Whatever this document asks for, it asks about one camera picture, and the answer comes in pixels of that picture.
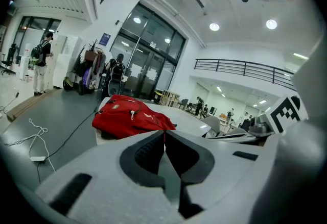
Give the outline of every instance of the white pants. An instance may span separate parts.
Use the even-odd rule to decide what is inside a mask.
[[[38,92],[37,81],[39,77],[40,77],[40,92],[44,92],[44,74],[45,74],[45,66],[40,67],[34,65],[34,82],[33,82],[34,92]]]

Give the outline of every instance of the fluorescent light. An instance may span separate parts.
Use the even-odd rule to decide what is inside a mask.
[[[136,22],[136,23],[141,23],[141,19],[139,19],[138,17],[135,17],[133,20],[134,20],[134,22]]]
[[[211,24],[209,25],[209,28],[210,28],[212,31],[218,31],[220,27],[219,27],[219,25],[218,25],[217,23],[213,22],[213,23],[211,23]]]
[[[277,27],[277,22],[273,19],[270,19],[266,22],[266,27],[270,30],[274,30]]]
[[[294,53],[293,55],[298,56],[298,57],[300,57],[300,58],[302,58],[302,59],[305,59],[305,60],[308,59],[308,57],[303,56],[303,55],[299,55],[299,54],[297,54],[297,53]]]
[[[122,41],[122,44],[123,44],[124,46],[129,47],[129,44],[128,44],[128,43],[125,43],[125,42]]]

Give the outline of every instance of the wooden board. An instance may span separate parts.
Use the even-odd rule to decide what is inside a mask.
[[[49,96],[50,94],[52,94],[55,91],[57,91],[57,89],[49,90],[42,95],[30,97],[27,100],[23,101],[22,103],[18,104],[15,108],[13,108],[9,112],[7,112],[8,120],[10,122],[13,122],[19,116],[21,116],[24,112],[26,112],[29,108],[31,108],[33,105],[35,105],[38,101],[46,98],[47,96]]]

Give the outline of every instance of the white table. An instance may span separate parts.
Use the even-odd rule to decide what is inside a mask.
[[[100,110],[109,100],[110,97],[104,98],[100,103],[98,110]],[[161,106],[156,104],[146,104],[146,103],[145,105],[147,105],[151,110],[155,112],[160,112],[165,116],[167,116],[173,124],[175,125],[177,124],[176,130],[178,131],[201,137],[211,129],[211,127],[205,124],[204,122],[200,121],[199,119],[193,117],[192,115],[178,108]],[[96,130],[96,139],[97,139],[97,145],[109,143],[116,140],[116,139],[109,139],[109,140],[103,139],[101,137],[100,130]]]

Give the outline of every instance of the glass door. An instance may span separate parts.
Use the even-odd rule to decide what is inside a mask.
[[[125,72],[123,95],[149,99],[163,64],[163,57],[139,44]]]

